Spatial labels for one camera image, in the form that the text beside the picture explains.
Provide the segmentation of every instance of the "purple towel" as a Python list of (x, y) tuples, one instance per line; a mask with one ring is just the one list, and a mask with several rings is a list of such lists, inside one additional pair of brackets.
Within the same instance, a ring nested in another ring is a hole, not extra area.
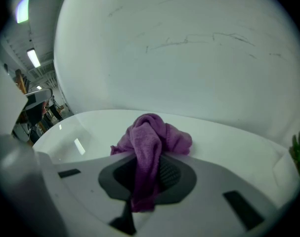
[(188, 133), (165, 124), (156, 114), (144, 114), (127, 129), (117, 146), (111, 146), (111, 155), (127, 151), (136, 154), (135, 186), (131, 200), (133, 212), (154, 209), (154, 198), (160, 192), (156, 174), (161, 152), (187, 155), (191, 144)]

